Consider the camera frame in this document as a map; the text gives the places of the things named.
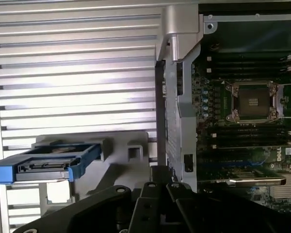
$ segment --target green circuit board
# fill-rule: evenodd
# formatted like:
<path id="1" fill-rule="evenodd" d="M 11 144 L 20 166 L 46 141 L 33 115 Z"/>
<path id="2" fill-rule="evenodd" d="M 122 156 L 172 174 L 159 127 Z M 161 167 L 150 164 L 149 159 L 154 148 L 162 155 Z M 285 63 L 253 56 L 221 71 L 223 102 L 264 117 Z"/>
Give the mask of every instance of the green circuit board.
<path id="1" fill-rule="evenodd" d="M 252 200 L 291 211 L 291 52 L 203 51 L 192 64 L 192 102 L 197 180 L 250 180 L 258 168 L 278 182 L 247 182 Z"/>

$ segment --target ventilation grille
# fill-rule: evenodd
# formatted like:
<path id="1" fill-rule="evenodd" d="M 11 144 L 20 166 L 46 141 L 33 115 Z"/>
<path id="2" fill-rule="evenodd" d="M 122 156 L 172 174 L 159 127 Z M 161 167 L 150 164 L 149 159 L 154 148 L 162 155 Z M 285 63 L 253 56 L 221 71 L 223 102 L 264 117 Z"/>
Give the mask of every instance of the ventilation grille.
<path id="1" fill-rule="evenodd" d="M 144 130 L 155 140 L 161 8 L 104 4 L 0 1 L 2 157 L 41 134 Z M 0 200 L 4 232 L 40 217 L 37 187 L 1 187 Z"/>
<path id="2" fill-rule="evenodd" d="M 286 179 L 286 184 L 283 186 L 270 187 L 270 196 L 277 198 L 291 198 L 291 173 L 282 174 Z"/>

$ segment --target cpu socket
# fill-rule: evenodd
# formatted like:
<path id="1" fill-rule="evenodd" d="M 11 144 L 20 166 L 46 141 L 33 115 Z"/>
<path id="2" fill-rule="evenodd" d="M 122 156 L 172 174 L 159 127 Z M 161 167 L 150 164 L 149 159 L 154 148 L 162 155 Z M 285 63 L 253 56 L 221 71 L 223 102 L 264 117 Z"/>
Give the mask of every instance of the cpu socket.
<path id="1" fill-rule="evenodd" d="M 231 114 L 228 121 L 262 123 L 277 118 L 277 85 L 273 82 L 241 82 L 226 84 L 231 92 Z"/>

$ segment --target screw hole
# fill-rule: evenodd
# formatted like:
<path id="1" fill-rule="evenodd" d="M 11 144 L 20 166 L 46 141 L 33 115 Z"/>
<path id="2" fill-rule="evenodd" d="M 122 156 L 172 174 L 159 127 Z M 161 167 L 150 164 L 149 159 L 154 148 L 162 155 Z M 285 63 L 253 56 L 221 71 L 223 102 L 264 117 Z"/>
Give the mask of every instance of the screw hole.
<path id="1" fill-rule="evenodd" d="M 147 216 L 143 216 L 143 217 L 141 218 L 142 221 L 149 221 L 149 219 L 150 219 L 150 218 L 147 217 Z"/>
<path id="2" fill-rule="evenodd" d="M 156 187 L 156 184 L 154 184 L 154 183 L 149 183 L 147 186 L 149 186 L 149 187 L 151 187 L 151 188 L 154 188 L 154 187 Z"/>
<path id="3" fill-rule="evenodd" d="M 178 184 L 178 183 L 173 183 L 171 186 L 174 187 L 174 188 L 179 188 L 179 187 L 180 187 L 180 184 Z"/>
<path id="4" fill-rule="evenodd" d="M 124 193 L 125 192 L 125 188 L 118 188 L 116 191 L 118 193 Z"/>
<path id="5" fill-rule="evenodd" d="M 151 205 L 150 205 L 150 204 L 145 204 L 144 207 L 145 207 L 146 209 L 150 209 L 150 208 L 151 208 Z"/>

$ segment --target screw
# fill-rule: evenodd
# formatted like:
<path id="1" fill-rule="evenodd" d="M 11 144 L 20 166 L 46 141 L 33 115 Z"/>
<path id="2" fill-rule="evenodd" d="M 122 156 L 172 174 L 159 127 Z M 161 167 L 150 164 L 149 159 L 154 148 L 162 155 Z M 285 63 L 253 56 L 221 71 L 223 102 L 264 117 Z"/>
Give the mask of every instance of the screw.
<path id="1" fill-rule="evenodd" d="M 118 188 L 116 191 L 118 193 L 124 193 L 125 192 L 125 188 Z"/>
<path id="2" fill-rule="evenodd" d="M 26 230 L 24 231 L 23 233 L 37 233 L 37 229 L 29 229 L 29 230 Z"/>
<path id="3" fill-rule="evenodd" d="M 206 193 L 212 193 L 212 190 L 209 189 L 209 188 L 204 188 L 204 192 L 206 192 Z"/>

